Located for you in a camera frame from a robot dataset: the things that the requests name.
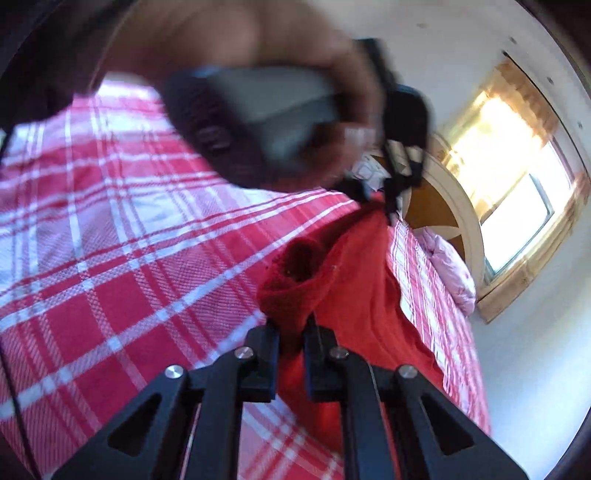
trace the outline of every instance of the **pink pillow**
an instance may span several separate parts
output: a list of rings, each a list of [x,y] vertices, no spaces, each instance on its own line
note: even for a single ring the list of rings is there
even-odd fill
[[[458,308],[464,315],[470,315],[476,307],[476,286],[456,249],[430,228],[420,228],[414,233]]]

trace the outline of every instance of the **human hand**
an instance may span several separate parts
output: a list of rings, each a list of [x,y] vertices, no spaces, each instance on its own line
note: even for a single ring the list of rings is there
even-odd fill
[[[298,177],[266,188],[293,192],[334,185],[376,137],[382,98],[355,42],[303,0],[139,0],[116,35],[105,68],[154,85],[203,66],[294,65],[323,71],[346,99],[342,122],[302,152]]]

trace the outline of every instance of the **yellow curtain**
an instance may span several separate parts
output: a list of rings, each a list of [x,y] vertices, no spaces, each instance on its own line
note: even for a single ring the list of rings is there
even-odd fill
[[[571,195],[564,209],[554,214],[515,264],[480,292],[478,309],[487,323],[493,321],[531,284],[559,246],[570,236],[587,204],[590,191],[589,176],[579,174],[573,182]]]
[[[527,174],[557,126],[544,96],[507,59],[442,130],[446,147],[438,158],[466,190],[483,223]]]

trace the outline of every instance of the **wall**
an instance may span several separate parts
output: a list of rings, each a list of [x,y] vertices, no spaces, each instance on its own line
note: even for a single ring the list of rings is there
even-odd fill
[[[472,325],[493,436],[543,479],[591,405],[591,207],[532,285],[490,325]]]
[[[513,0],[369,0],[361,9],[353,0],[316,2],[353,36],[387,42],[401,80],[431,101],[438,128],[506,50],[550,100],[591,167],[591,100],[550,35]],[[576,150],[568,155],[580,170]],[[503,315],[490,325],[472,318],[493,436],[532,480],[554,467],[591,403],[590,238],[591,207]]]

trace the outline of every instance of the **pink plaid fabric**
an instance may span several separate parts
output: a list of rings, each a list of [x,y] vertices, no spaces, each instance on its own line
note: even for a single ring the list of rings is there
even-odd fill
[[[240,345],[264,319],[255,292],[278,249],[355,208],[321,190],[228,185],[153,90],[122,84],[18,128],[0,196],[0,333],[46,476],[167,365],[202,367]],[[470,326],[408,227],[391,235],[403,311],[453,401],[488,432]],[[1,431],[22,455],[0,385]],[[241,478],[342,473],[281,400],[245,407]]]

